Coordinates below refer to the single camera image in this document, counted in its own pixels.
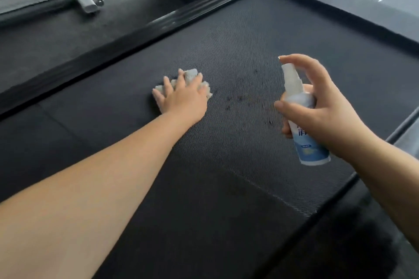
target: treadmill belt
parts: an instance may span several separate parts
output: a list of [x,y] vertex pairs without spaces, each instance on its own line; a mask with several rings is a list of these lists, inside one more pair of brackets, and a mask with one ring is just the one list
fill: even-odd
[[[415,110],[417,58],[338,15],[293,0],[236,0],[39,103],[92,153],[158,115],[151,89],[164,75],[197,68],[211,85],[206,116],[176,144],[98,277],[250,276],[345,184],[353,173],[347,163],[300,165],[281,135],[273,108],[284,91],[278,55],[319,59],[381,138]],[[27,152],[25,145],[12,151]],[[10,160],[6,168],[13,172]],[[53,173],[47,164],[33,172],[29,163],[19,180],[7,181],[17,192],[45,171]]]

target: bottle label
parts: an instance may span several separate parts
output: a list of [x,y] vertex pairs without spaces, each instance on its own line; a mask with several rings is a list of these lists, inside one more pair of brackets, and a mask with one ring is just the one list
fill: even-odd
[[295,148],[301,161],[314,162],[329,157],[329,150],[318,144],[302,128],[290,122]]

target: gray floor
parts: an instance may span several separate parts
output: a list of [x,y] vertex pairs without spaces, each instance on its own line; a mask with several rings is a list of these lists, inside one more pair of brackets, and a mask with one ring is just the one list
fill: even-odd
[[168,14],[181,0],[105,0],[86,16],[75,6],[0,28],[0,92]]

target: fingernail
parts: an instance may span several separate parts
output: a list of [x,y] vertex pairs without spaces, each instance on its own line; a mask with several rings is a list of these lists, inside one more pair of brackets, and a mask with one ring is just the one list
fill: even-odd
[[284,102],[281,102],[281,101],[276,101],[276,102],[274,103],[274,106],[275,106],[275,108],[277,108],[277,109],[282,109],[282,107],[284,107]]

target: person's left arm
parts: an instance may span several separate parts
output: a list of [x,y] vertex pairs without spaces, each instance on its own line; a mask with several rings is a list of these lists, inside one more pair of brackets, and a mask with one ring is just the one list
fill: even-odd
[[162,115],[1,203],[0,278],[91,278],[174,144],[204,116],[201,82],[185,86],[180,71],[174,91],[165,77],[166,97],[153,91]]

